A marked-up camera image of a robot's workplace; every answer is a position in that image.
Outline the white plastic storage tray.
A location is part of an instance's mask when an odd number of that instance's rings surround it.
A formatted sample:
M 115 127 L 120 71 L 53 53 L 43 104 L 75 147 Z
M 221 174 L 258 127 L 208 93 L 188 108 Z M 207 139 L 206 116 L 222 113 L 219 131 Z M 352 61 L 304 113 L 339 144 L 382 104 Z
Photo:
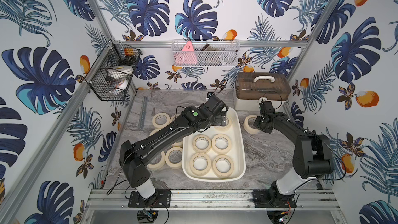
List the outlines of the white plastic storage tray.
M 189 177 L 190 179 L 216 183 L 216 182 L 238 180 L 244 175 L 244 173 L 246 171 L 246 160 L 245 160 L 243 136 L 241 133 L 238 114 L 234 109 L 231 108 L 227 112 L 227 117 L 232 121 L 232 126 L 228 131 L 220 132 L 220 131 L 217 131 L 214 127 L 211 127 L 203 133 L 195 133 L 195 134 L 187 136 L 183 139 L 182 169 L 183 169 L 185 175 L 187 177 Z M 219 178 L 215 175 L 215 173 L 213 172 L 213 169 L 212 169 L 212 162 L 219 154 L 214 152 L 212 145 L 211 145 L 211 149 L 209 150 L 208 153 L 206 153 L 211 159 L 211 169 L 210 169 L 209 173 L 204 176 L 194 175 L 190 169 L 190 159 L 194 154 L 196 154 L 196 152 L 193 149 L 193 145 L 192 145 L 193 139 L 197 135 L 206 135 L 212 141 L 212 138 L 218 134 L 227 135 L 232 142 L 231 150 L 225 155 L 229 156 L 232 159 L 232 161 L 234 163 L 234 172 L 228 178 Z

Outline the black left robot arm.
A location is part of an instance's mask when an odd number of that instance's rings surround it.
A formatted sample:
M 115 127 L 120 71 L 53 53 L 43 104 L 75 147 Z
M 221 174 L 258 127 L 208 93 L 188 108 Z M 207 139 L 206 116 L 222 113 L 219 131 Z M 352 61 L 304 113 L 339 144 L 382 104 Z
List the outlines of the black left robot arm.
M 216 95 L 200 106 L 187 106 L 175 119 L 155 134 L 134 144 L 121 145 L 119 163 L 131 188 L 149 199 L 156 193 L 147 166 L 169 146 L 196 132 L 204 132 L 212 126 L 226 125 L 229 107 Z

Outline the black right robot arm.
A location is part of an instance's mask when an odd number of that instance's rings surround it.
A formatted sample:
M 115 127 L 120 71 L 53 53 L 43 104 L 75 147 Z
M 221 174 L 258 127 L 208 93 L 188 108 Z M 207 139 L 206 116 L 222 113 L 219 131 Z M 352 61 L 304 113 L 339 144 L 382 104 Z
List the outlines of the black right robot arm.
M 294 145 L 293 168 L 282 178 L 272 182 L 263 197 L 256 197 L 255 204 L 264 207 L 295 206 L 294 193 L 312 179 L 329 175 L 334 171 L 330 140 L 299 126 L 284 114 L 276 112 L 269 101 L 259 103 L 260 115 L 254 127 L 264 133 L 279 131 Z

